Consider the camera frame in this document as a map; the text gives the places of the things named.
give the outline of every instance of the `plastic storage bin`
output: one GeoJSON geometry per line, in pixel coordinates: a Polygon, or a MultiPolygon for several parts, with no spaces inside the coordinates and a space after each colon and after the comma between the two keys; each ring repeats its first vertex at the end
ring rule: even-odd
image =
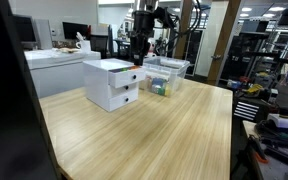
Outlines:
{"type": "Polygon", "coordinates": [[[140,89],[162,96],[171,96],[180,89],[189,61],[167,58],[151,57],[144,59],[146,77],[140,83],[140,89]]]}

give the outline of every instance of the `drawer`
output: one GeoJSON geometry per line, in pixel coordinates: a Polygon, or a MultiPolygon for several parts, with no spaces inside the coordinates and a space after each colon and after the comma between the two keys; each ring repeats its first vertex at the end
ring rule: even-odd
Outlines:
{"type": "Polygon", "coordinates": [[[109,72],[109,85],[120,88],[125,85],[133,84],[145,79],[145,70],[138,68],[123,72],[109,72]]]}
{"type": "Polygon", "coordinates": [[[119,107],[129,104],[138,97],[138,88],[133,89],[127,93],[109,99],[109,111],[113,111],[119,107]]]}
{"type": "Polygon", "coordinates": [[[115,88],[113,86],[107,85],[108,86],[108,97],[112,98],[118,95],[121,95],[126,92],[130,92],[136,88],[138,88],[138,83],[133,83],[129,85],[122,86],[120,88],[115,88]]]}

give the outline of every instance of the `chair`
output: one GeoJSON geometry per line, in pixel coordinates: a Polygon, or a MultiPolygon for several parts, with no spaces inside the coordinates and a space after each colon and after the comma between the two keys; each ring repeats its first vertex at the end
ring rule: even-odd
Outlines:
{"type": "Polygon", "coordinates": [[[90,35],[91,49],[101,53],[101,58],[107,58],[107,40],[108,36],[103,35],[90,35]]]}

